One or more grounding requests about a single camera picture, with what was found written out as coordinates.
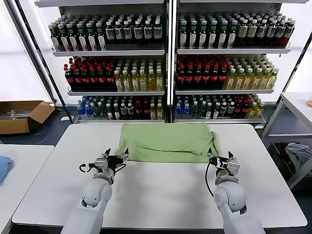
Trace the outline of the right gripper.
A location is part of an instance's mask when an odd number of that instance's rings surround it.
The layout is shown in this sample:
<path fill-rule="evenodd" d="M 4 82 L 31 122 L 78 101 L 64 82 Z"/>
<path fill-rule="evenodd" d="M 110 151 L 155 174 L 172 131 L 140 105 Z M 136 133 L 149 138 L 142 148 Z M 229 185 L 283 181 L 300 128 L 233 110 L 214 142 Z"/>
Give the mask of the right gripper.
<path fill-rule="evenodd" d="M 211 164 L 214 165 L 218 169 L 227 169 L 228 159 L 225 157 L 215 156 L 212 149 L 209 148 L 207 151 L 207 157 L 211 159 Z M 233 153 L 228 151 L 228 157 L 231 161 L 236 161 L 236 157 L 234 157 Z"/>

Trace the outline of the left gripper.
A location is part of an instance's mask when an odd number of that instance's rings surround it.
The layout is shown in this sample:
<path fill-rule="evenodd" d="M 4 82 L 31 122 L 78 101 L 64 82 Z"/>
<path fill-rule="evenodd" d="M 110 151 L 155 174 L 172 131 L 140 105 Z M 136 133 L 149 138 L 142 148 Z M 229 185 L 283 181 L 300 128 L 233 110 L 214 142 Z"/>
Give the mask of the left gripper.
<path fill-rule="evenodd" d="M 107 149 L 104 153 L 101 154 L 101 157 L 104 160 L 107 160 L 107 168 L 110 168 L 113 172 L 116 172 L 118 165 L 122 164 L 123 161 L 127 161 L 129 157 L 129 149 L 126 149 L 124 153 L 119 156 L 110 156 L 111 148 Z"/>

